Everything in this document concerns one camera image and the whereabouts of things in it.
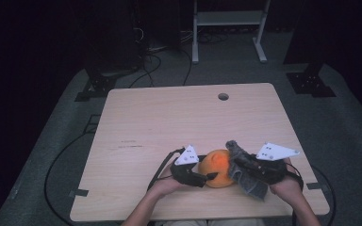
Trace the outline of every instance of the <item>person's left hand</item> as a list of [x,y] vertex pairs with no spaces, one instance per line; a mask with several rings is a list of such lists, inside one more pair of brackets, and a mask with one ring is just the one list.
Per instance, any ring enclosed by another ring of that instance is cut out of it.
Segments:
[[163,198],[164,196],[173,193],[177,189],[186,186],[180,184],[172,177],[170,165],[171,164],[169,164],[163,170],[155,184],[151,187],[151,189],[149,189],[149,191],[155,192],[160,198]]

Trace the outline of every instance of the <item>metal frame leg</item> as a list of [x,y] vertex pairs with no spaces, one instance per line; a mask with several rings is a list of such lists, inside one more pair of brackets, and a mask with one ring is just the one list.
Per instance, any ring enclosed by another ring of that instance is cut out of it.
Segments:
[[199,62],[198,52],[198,3],[194,1],[193,6],[193,43],[192,43],[192,63]]
[[257,37],[253,38],[255,49],[257,51],[258,58],[259,58],[261,63],[266,63],[267,62],[266,55],[264,54],[264,51],[263,51],[263,48],[261,47],[260,42],[261,42],[261,37],[263,35],[264,25],[266,24],[267,15],[269,14],[270,1],[271,0],[266,1],[266,5],[265,5],[265,7],[263,9],[263,14],[261,15],[260,26],[258,28]]

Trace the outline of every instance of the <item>black cable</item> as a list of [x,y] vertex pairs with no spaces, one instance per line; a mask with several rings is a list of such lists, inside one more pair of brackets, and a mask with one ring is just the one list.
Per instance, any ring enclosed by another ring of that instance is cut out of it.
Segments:
[[151,187],[155,184],[155,182],[158,179],[158,176],[160,175],[160,173],[163,171],[164,167],[167,165],[167,163],[169,162],[169,160],[173,157],[173,155],[175,153],[182,153],[184,152],[185,149],[178,149],[175,150],[173,152],[170,152],[169,154],[167,154],[166,158],[163,160],[163,162],[160,164],[160,167],[157,169],[157,172],[155,173],[154,177],[152,178],[151,182],[148,185],[148,189],[151,189]]
[[301,176],[301,173],[292,164],[285,163],[285,165],[288,165],[288,166],[292,167],[298,173],[298,175]]
[[154,87],[154,86],[155,86],[155,85],[154,85],[154,79],[152,78],[151,73],[146,70],[145,64],[142,65],[142,69],[148,74],[149,79],[151,80],[151,87]]
[[222,38],[219,35],[214,35],[212,33],[202,33],[198,37],[198,42],[200,44],[217,44],[219,42],[228,40],[228,35],[227,34],[223,34],[223,35],[225,36],[225,38]]
[[332,213],[331,213],[331,217],[330,219],[328,220],[328,223],[327,225],[328,226],[331,226],[332,223],[334,222],[334,218],[335,218],[335,215],[337,213],[337,196],[335,195],[335,190],[334,188],[331,186],[331,183],[330,181],[328,180],[328,178],[325,176],[325,174],[319,170],[317,167],[311,165],[311,168],[313,168],[314,170],[316,170],[321,176],[322,178],[326,181],[327,185],[328,185],[328,188],[330,189],[331,191],[331,196],[332,196],[332,202],[333,202],[333,207],[332,207]]
[[138,77],[136,80],[134,80],[134,82],[131,83],[131,85],[129,86],[129,88],[132,88],[135,83],[137,83],[140,79],[142,79],[142,77],[144,77],[144,76],[146,76],[146,75],[149,75],[149,77],[151,78],[151,85],[153,85],[153,81],[152,81],[152,77],[151,77],[151,74],[150,74],[150,73],[156,71],[156,70],[160,67],[160,65],[161,65],[161,59],[160,59],[160,57],[155,56],[155,55],[150,55],[150,57],[155,57],[155,58],[158,60],[157,66],[156,66],[153,70],[151,70],[150,72],[147,72],[147,71],[146,71],[145,74],[141,75],[141,76]]
[[43,196],[46,200],[46,203],[48,204],[49,208],[51,209],[51,211],[64,223],[66,223],[67,225],[73,226],[73,224],[66,218],[64,218],[63,216],[61,216],[58,211],[56,211],[56,209],[53,207],[52,203],[50,202],[49,198],[48,198],[48,190],[47,190],[47,185],[48,185],[48,179],[49,179],[49,175],[51,173],[51,170],[53,168],[53,166],[57,163],[57,161],[59,160],[59,158],[61,157],[61,155],[70,147],[72,146],[75,142],[77,142],[80,138],[82,138],[83,136],[85,136],[86,134],[94,134],[94,132],[96,131],[97,127],[93,127],[90,130],[87,130],[88,126],[91,124],[91,118],[94,116],[99,116],[99,115],[91,115],[90,116],[90,120],[87,123],[87,125],[84,128],[83,133],[76,137],[75,139],[73,139],[70,143],[68,143],[59,153],[58,155],[55,157],[54,161],[51,163],[51,165],[49,166],[49,170],[45,175],[45,181],[43,183]]
[[192,58],[190,58],[190,55],[187,53],[187,51],[181,49],[182,52],[184,52],[184,54],[187,55],[188,57],[188,60],[189,60],[189,69],[188,69],[188,73],[187,73],[187,76],[185,76],[185,79],[184,79],[184,82],[183,82],[183,86],[185,86],[185,84],[187,83],[187,79],[189,77],[189,74],[190,74],[190,70],[192,69]]
[[296,221],[297,221],[296,213],[295,213],[295,211],[292,211],[292,225],[293,226],[296,226]]

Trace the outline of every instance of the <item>black strap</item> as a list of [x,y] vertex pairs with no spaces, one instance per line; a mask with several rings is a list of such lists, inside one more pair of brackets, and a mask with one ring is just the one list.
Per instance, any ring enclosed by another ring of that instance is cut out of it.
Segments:
[[298,181],[299,186],[301,187],[301,190],[304,190],[304,179],[302,178],[302,176],[299,174],[297,175],[296,173],[293,173],[291,171],[287,171],[286,176],[290,176],[293,179],[295,179],[296,181]]
[[185,151],[185,148],[182,148],[182,149],[175,150],[175,151],[173,151],[173,152],[171,152],[171,153],[169,153],[169,154],[167,155],[167,157],[166,157],[166,158],[163,160],[163,162],[161,163],[160,167],[157,169],[157,172],[155,173],[155,176],[152,178],[151,182],[149,183],[147,190],[151,189],[151,187],[155,184],[158,176],[159,176],[160,173],[163,171],[163,168],[167,165],[167,163],[168,163],[169,160],[173,157],[173,155],[174,155],[175,153],[182,153],[182,152],[184,152],[184,151]]

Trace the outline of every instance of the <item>wooden table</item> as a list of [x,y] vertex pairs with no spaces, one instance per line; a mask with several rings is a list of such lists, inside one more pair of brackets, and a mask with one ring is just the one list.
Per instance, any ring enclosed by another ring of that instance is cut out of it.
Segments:
[[[228,96],[228,100],[219,99]],[[143,197],[169,152],[193,144],[198,154],[234,139],[248,153],[266,141],[301,153],[291,158],[304,178],[304,194],[317,215],[329,205],[271,84],[114,89],[107,96],[76,196],[74,221],[124,220]],[[187,187],[160,200],[152,219],[256,218],[291,215],[268,192],[261,202],[237,185]]]

